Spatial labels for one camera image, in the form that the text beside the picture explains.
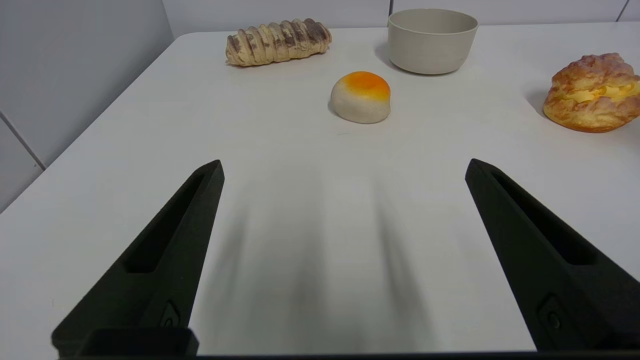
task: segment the cream puff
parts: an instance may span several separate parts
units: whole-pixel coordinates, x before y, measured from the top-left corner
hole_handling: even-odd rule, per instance
[[[554,75],[543,110],[573,130],[611,131],[640,116],[639,81],[617,53],[585,55]]]

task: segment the bun with orange top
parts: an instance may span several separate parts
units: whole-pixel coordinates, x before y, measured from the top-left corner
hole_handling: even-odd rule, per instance
[[[391,89],[376,74],[352,72],[333,86],[331,105],[343,119],[361,124],[385,120],[391,112]]]
[[[617,53],[585,55],[554,75],[543,110],[573,130],[611,131],[640,116],[639,81]]]

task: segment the screw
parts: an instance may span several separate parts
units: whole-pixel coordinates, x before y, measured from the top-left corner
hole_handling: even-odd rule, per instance
[[[549,315],[547,316],[547,321],[549,322],[549,325],[551,325],[551,327],[555,330],[560,329],[560,318],[556,313],[549,313]]]

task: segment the bread roll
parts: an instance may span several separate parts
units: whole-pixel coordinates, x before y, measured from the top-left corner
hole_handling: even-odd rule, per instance
[[[323,54],[331,43],[331,33],[312,19],[280,25],[272,22],[258,28],[238,30],[238,34],[227,37],[227,63],[238,66],[266,65],[272,62],[307,58]]]
[[[391,112],[391,89],[376,74],[352,72],[333,86],[331,106],[340,117],[361,124],[385,120]]]
[[[617,53],[585,55],[554,75],[543,110],[573,130],[611,131],[640,116],[639,81]]]

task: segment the white wall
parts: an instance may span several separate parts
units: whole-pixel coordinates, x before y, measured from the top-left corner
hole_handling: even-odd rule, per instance
[[[310,17],[329,28],[387,25],[389,0],[163,0],[179,37],[198,31],[240,28]]]
[[[0,213],[40,173],[42,169],[0,119]]]
[[[620,21],[640,21],[640,0],[629,0]]]
[[[174,36],[311,17],[330,28],[386,26],[390,0],[163,0]],[[395,0],[394,11],[446,8],[481,24],[615,21],[626,0]]]
[[[394,11],[445,8],[467,13],[482,25],[612,22],[626,0],[395,0]]]
[[[172,40],[161,0],[0,0],[0,109],[51,164]]]

